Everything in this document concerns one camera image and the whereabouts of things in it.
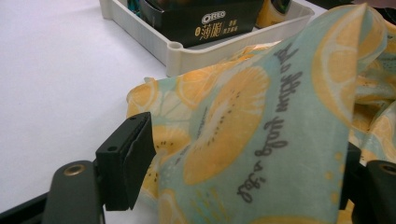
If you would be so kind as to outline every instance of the white table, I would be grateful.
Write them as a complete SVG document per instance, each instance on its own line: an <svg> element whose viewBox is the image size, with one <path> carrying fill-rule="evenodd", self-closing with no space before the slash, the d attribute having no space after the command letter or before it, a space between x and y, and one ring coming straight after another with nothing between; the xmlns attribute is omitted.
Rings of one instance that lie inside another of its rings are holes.
<svg viewBox="0 0 396 224"><path fill-rule="evenodd" d="M102 18L99 0L0 1L0 213L47 192L59 167L93 161L143 77L165 68ZM106 221L158 222L140 202Z"/></svg>

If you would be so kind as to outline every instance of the white crate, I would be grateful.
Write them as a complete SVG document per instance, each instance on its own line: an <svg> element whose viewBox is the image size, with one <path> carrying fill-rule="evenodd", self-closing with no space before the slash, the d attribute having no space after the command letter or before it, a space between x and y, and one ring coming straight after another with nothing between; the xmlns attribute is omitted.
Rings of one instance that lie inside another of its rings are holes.
<svg viewBox="0 0 396 224"><path fill-rule="evenodd" d="M249 45L271 43L295 35L315 14L311 8L292 2L287 20L280 24L184 49L180 43L170 41L131 12L126 0L100 0L100 5L103 17L115 21L160 60L169 77L216 63Z"/></svg>

